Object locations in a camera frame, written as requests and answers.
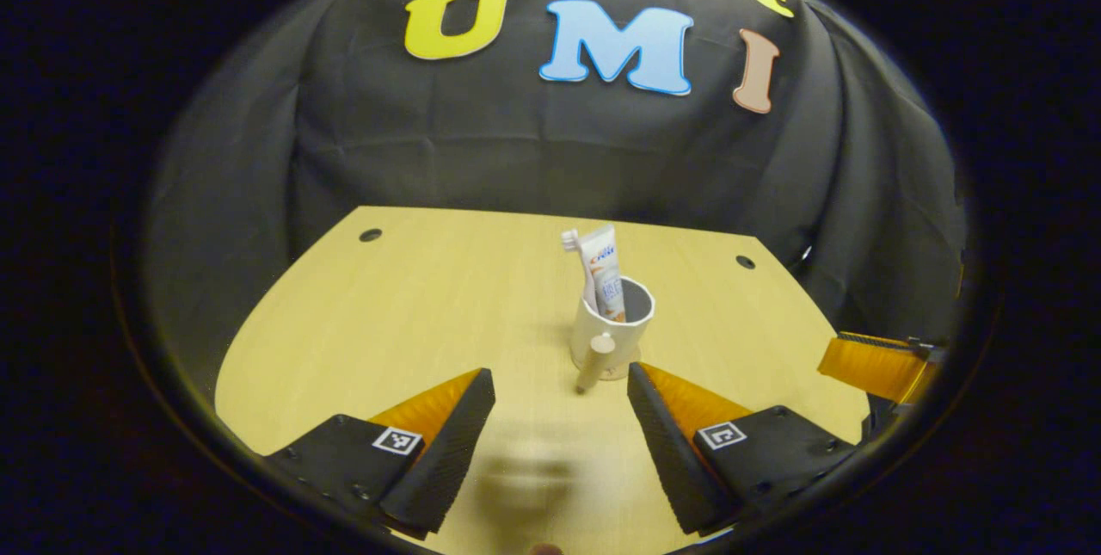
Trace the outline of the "light wooden desktop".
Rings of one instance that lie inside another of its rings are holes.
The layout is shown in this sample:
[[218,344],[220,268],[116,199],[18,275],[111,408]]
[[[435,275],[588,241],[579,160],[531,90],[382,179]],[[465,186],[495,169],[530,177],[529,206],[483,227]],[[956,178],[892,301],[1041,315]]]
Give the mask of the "light wooden desktop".
[[[663,555],[693,543],[658,485],[624,381],[575,393],[584,280],[562,232],[597,220],[358,207],[237,331],[215,410],[257,453],[342,413],[370,418],[486,367],[495,406],[427,548],[447,555]],[[868,398],[817,367],[833,327],[754,237],[615,224],[655,298],[641,358],[750,410],[783,404],[850,444]]]

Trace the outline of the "black backdrop cloth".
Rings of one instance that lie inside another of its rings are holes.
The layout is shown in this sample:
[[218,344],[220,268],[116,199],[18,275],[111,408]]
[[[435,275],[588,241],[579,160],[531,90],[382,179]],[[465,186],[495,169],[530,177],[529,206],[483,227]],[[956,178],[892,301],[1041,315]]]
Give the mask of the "black backdrop cloth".
[[141,284],[210,385],[355,207],[545,213],[754,235],[831,324],[942,340],[958,189],[933,109],[833,0],[298,0],[168,133]]

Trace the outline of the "pale pink toothbrush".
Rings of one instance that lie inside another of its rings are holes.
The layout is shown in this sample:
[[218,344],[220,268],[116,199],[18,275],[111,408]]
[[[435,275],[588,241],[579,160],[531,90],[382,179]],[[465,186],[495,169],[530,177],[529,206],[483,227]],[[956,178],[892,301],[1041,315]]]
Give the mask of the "pale pink toothbrush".
[[576,229],[562,232],[562,246],[566,252],[575,252],[579,255],[579,261],[581,261],[581,270],[584,276],[584,289],[581,294],[581,300],[586,305],[589,305],[595,312],[599,312],[597,305],[597,300],[595,300],[595,278],[593,272],[591,272],[587,258],[585,257],[581,247],[581,235],[578,233]]

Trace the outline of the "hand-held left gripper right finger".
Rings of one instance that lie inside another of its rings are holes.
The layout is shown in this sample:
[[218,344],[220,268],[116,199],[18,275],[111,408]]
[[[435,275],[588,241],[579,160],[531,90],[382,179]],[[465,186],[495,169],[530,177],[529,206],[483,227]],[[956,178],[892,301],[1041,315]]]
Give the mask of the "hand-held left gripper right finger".
[[684,533],[768,515],[855,450],[791,407],[751,411],[640,361],[629,366],[628,399]]

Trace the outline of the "white toothpaste tube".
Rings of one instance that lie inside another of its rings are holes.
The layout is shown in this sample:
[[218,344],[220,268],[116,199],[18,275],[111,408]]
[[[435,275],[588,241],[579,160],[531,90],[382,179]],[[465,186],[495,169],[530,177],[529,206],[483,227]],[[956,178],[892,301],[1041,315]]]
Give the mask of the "white toothpaste tube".
[[624,323],[626,311],[614,226],[603,225],[579,237],[579,253],[587,278],[584,300],[601,318]]

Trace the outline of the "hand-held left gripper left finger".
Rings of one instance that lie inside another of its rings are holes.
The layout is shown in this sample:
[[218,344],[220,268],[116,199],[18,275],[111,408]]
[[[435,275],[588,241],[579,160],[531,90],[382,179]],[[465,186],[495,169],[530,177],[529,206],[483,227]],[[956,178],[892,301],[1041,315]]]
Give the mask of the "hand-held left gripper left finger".
[[334,414],[265,461],[346,515],[423,540],[440,531],[493,406],[493,376],[475,368],[371,418]]

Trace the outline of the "white cup with wooden handle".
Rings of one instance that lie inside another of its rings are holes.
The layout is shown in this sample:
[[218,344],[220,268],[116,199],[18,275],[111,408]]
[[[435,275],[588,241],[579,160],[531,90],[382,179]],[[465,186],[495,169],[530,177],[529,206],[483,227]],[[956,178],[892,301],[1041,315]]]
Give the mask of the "white cup with wooden handle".
[[618,355],[642,348],[644,333],[655,316],[656,300],[648,289],[633,278],[622,278],[626,311],[624,323],[601,318],[597,312],[578,301],[569,342],[571,359],[578,368],[575,389],[581,393],[603,382],[603,368],[614,363]]

